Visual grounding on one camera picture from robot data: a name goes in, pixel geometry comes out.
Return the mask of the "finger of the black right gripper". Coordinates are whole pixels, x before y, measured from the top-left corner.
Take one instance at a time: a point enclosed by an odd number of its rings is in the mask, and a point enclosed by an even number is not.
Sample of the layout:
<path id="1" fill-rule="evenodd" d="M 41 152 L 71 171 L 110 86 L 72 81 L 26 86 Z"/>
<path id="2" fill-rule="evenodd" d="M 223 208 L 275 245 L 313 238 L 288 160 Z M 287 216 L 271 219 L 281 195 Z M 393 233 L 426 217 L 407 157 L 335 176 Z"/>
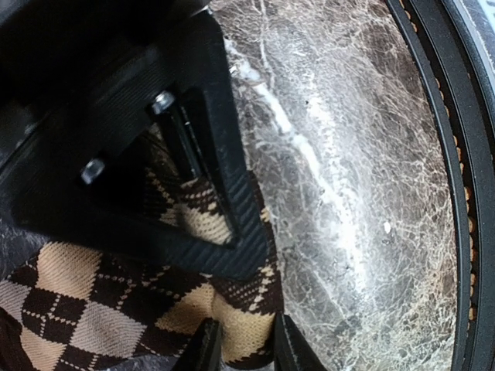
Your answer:
<path id="1" fill-rule="evenodd" d="M 213 16 L 119 27 L 12 91 L 11 222 L 148 263 L 255 274 L 268 238 Z"/>

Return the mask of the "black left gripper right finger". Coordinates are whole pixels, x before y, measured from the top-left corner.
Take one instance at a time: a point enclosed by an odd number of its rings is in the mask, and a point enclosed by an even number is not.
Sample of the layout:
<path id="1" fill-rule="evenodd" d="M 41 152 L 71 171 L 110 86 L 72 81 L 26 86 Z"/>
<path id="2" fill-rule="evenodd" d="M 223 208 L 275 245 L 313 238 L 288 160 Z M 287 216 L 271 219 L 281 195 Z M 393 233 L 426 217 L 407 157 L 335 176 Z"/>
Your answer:
<path id="1" fill-rule="evenodd" d="M 303 334 L 285 314 L 277 314 L 274 327 L 275 371 L 326 371 Z"/>

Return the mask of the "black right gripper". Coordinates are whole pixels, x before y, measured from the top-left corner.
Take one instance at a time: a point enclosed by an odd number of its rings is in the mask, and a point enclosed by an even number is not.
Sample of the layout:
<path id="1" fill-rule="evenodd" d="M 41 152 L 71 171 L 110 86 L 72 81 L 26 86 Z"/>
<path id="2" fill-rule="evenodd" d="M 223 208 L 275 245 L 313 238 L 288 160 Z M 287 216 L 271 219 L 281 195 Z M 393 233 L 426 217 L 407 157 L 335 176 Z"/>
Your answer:
<path id="1" fill-rule="evenodd" d="M 1 125 L 146 128 L 166 83 L 211 93 L 203 1 L 5 1 Z"/>

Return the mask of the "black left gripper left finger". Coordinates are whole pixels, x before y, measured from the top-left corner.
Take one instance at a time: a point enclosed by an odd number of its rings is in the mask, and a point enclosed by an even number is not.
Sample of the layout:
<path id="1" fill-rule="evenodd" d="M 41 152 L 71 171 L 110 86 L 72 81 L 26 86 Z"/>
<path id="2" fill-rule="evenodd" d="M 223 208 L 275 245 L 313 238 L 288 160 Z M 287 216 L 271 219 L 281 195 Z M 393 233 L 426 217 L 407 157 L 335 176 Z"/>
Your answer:
<path id="1" fill-rule="evenodd" d="M 181 355 L 181 370 L 220 369 L 222 329 L 212 318 L 203 320 Z"/>

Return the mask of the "brown argyle sock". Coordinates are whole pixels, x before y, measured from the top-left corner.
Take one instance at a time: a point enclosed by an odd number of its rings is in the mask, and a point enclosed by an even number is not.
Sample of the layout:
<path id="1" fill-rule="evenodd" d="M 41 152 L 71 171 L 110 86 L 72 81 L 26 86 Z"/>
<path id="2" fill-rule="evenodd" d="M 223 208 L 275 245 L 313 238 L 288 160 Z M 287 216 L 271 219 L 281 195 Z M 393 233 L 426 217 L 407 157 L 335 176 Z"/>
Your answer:
<path id="1" fill-rule="evenodd" d="M 165 143 L 141 136 L 103 174 L 104 190 L 133 210 L 214 243 L 230 238 L 205 178 L 181 182 Z M 145 356 L 179 356 L 203 320 L 222 328 L 235 369 L 268 365 L 284 309 L 274 242 L 247 281 L 47 242 L 1 282 L 3 370 L 103 370 Z"/>

